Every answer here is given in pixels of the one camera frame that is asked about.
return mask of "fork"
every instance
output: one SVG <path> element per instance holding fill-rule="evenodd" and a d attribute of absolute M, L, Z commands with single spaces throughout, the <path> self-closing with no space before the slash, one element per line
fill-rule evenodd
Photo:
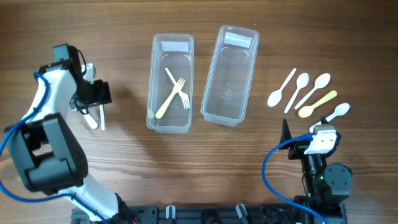
<path fill-rule="evenodd" d="M 175 79 L 173 77 L 173 75 L 170 73 L 168 68 L 164 68 L 167 72 L 167 74 L 169 75 L 170 79 L 173 81 L 174 85 L 175 85 Z M 181 100 L 182 100 L 182 104 L 184 105 L 184 109 L 189 109 L 190 104 L 189 104 L 189 97 L 186 93 L 184 93 L 182 90 L 178 91 Z"/>
<path fill-rule="evenodd" d="M 163 117 L 163 114 L 166 112 L 167 107 L 169 107 L 170 102 L 172 101 L 175 94 L 181 91 L 182 87 L 184 86 L 185 80 L 180 78 L 178 82 L 174 85 L 173 91 L 171 92 L 170 96 L 164 101 L 162 106 L 157 110 L 155 117 L 160 119 Z"/>

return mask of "plastic bin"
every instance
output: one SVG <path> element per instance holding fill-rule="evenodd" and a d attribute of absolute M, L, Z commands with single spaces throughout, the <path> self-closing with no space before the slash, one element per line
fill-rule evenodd
<path fill-rule="evenodd" d="M 243 121 L 259 38 L 254 30 L 221 26 L 201 104 L 205 120 L 227 126 Z"/>
<path fill-rule="evenodd" d="M 155 114 L 171 94 L 174 84 L 167 75 L 168 68 L 177 82 L 185 79 L 182 91 L 189 96 L 190 108 L 184 109 L 176 94 L 163 117 Z M 192 120 L 193 37 L 188 34 L 157 34 L 152 45 L 147 104 L 147 126 L 158 133 L 187 133 Z"/>

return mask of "spoon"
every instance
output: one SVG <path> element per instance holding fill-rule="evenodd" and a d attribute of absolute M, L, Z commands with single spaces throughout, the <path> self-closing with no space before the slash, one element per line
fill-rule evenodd
<path fill-rule="evenodd" d="M 346 114 L 349 110 L 349 104 L 348 103 L 342 103 L 338 106 L 336 106 L 335 112 L 333 112 L 331 115 L 327 116 L 326 120 L 329 122 L 331 121 L 333 118 L 337 117 L 337 116 L 343 116 L 344 114 Z M 313 133 L 313 129 L 316 125 L 320 125 L 321 122 L 319 121 L 318 123 L 314 124 L 313 126 L 311 126 L 310 128 L 310 132 Z"/>
<path fill-rule="evenodd" d="M 287 113 L 290 109 L 290 107 L 292 106 L 294 100 L 296 99 L 297 94 L 299 93 L 299 91 L 306 87 L 308 85 L 308 82 L 310 81 L 310 76 L 307 73 L 303 73 L 301 74 L 297 80 L 296 80 L 296 85 L 297 85 L 297 89 L 294 92 L 293 96 L 291 97 L 291 99 L 289 100 L 289 102 L 287 103 L 286 109 L 285 109 L 285 113 Z"/>
<path fill-rule="evenodd" d="M 313 105 L 311 105 L 311 106 L 304 106 L 303 108 L 301 108 L 300 111 L 298 112 L 298 115 L 299 115 L 301 118 L 307 118 L 307 117 L 309 117 L 309 116 L 312 114 L 312 111 L 313 111 L 316 107 L 318 107 L 318 106 L 320 106 L 320 105 L 326 103 L 327 101 L 333 99 L 333 98 L 336 97 L 336 96 L 337 96 L 336 90 L 332 90 L 332 91 L 330 91 L 328 94 L 326 94 L 324 97 L 322 97 L 320 100 L 318 100 L 318 102 L 314 103 Z"/>
<path fill-rule="evenodd" d="M 299 107 L 301 107 L 301 105 L 303 105 L 303 103 L 310 98 L 310 96 L 312 95 L 313 92 L 315 92 L 315 90 L 319 89 L 319 88 L 324 88 L 325 86 L 327 86 L 327 84 L 330 81 L 330 74 L 329 73 L 325 73 L 320 75 L 316 80 L 315 80 L 315 86 L 313 87 L 313 89 L 307 93 L 304 98 L 302 98 L 300 100 L 299 103 L 297 103 L 297 105 L 294 107 L 294 109 L 298 109 Z"/>
<path fill-rule="evenodd" d="M 290 72 L 289 76 L 287 76 L 285 82 L 282 84 L 279 90 L 273 91 L 269 97 L 268 97 L 268 106 L 273 107 L 279 103 L 279 101 L 282 99 L 282 90 L 285 88 L 287 83 L 290 81 L 290 79 L 293 77 L 294 73 L 296 72 L 296 68 L 293 68 L 293 70 Z"/>

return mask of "wood grain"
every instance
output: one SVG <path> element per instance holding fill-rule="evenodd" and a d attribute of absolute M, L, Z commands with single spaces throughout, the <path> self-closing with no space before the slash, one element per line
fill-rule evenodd
<path fill-rule="evenodd" d="M 94 63 L 109 82 L 107 130 L 91 130 L 69 113 L 68 124 L 88 157 L 90 172 L 130 205 L 260 204 L 280 202 L 261 180 L 265 155 L 279 142 L 282 119 L 294 136 L 342 102 L 351 111 L 333 125 L 343 135 L 328 160 L 354 172 L 346 201 L 350 223 L 398 222 L 398 2 L 397 1 L 200 1 L 87 2 L 0 5 L 0 127 L 28 110 L 37 85 L 32 72 L 50 63 L 52 47 L 67 42 Z M 259 51 L 245 120 L 235 128 L 204 121 L 200 105 L 220 26 L 254 29 Z M 195 38 L 193 121 L 188 134 L 157 134 L 146 126 L 152 38 L 158 33 Z M 299 118 L 283 110 L 295 90 L 266 106 L 291 69 L 332 74 L 313 103 L 330 90 L 338 96 Z M 300 91 L 296 102 L 312 84 Z M 282 195 L 302 195 L 301 166 L 275 153 L 268 165 L 271 185 Z M 0 176 L 14 193 L 31 194 L 6 150 Z M 0 223 L 68 223 L 64 200 L 30 205 L 0 195 Z"/>

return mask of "yellow spoon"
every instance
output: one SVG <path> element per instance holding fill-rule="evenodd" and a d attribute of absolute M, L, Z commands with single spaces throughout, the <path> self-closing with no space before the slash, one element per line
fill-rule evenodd
<path fill-rule="evenodd" d="M 307 118 L 307 117 L 309 117 L 309 116 L 312 114 L 312 111 L 313 111 L 316 107 L 318 107 L 318 106 L 320 106 L 320 105 L 326 103 L 327 101 L 333 99 L 333 98 L 336 97 L 336 96 L 337 96 L 336 90 L 332 90 L 332 91 L 330 91 L 328 94 L 326 94 L 324 97 L 322 97 L 320 100 L 318 100 L 318 102 L 314 103 L 313 105 L 311 105 L 311 106 L 304 106 L 303 108 L 301 108 L 301 110 L 298 112 L 298 115 L 299 115 L 301 118 Z"/>

